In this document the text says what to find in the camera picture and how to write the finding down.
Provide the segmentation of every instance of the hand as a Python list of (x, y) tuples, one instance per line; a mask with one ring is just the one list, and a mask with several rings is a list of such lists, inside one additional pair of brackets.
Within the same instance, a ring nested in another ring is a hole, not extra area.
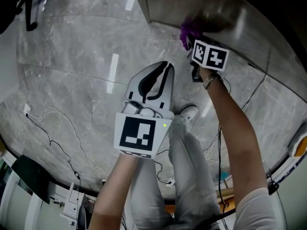
[(212, 74), (212, 71), (207, 68), (200, 67), (200, 76), (202, 80), (204, 81), (210, 74)]

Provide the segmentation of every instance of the person's left arm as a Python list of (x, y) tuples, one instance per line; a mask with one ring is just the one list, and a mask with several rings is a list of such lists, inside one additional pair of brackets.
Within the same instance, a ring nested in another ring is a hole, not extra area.
[(138, 158), (120, 154), (95, 202), (89, 230), (119, 230)]

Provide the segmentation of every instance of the dark green object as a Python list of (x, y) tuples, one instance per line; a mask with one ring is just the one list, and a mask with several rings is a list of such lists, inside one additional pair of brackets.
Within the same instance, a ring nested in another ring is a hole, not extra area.
[(37, 162), (22, 155), (12, 165), (12, 170), (39, 198), (49, 204), (50, 174)]

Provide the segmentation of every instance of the person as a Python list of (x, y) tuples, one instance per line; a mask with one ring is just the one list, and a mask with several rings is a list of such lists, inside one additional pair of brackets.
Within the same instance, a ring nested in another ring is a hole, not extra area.
[[(234, 229), (277, 229), (255, 131), (219, 78), (204, 68), (200, 75), (203, 80), (211, 79), (207, 91), (228, 150), (236, 204)], [(120, 154), (98, 195), (89, 230), (120, 229), (124, 207), (126, 220), (131, 221), (129, 230), (193, 230), (221, 214), (200, 143), (185, 125), (197, 112), (195, 106), (185, 108), (169, 130), (169, 158), (176, 181), (175, 218), (165, 210), (154, 161)], [(213, 223), (205, 229), (216, 230), (219, 225)]]

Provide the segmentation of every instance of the person's right arm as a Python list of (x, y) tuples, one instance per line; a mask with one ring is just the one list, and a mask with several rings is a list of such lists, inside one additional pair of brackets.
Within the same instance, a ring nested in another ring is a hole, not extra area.
[[(201, 68), (200, 75), (203, 80), (210, 74), (211, 71)], [(267, 188), (257, 137), (250, 121), (219, 80), (210, 83), (208, 94), (227, 146), (235, 203), (238, 205), (255, 189)]]

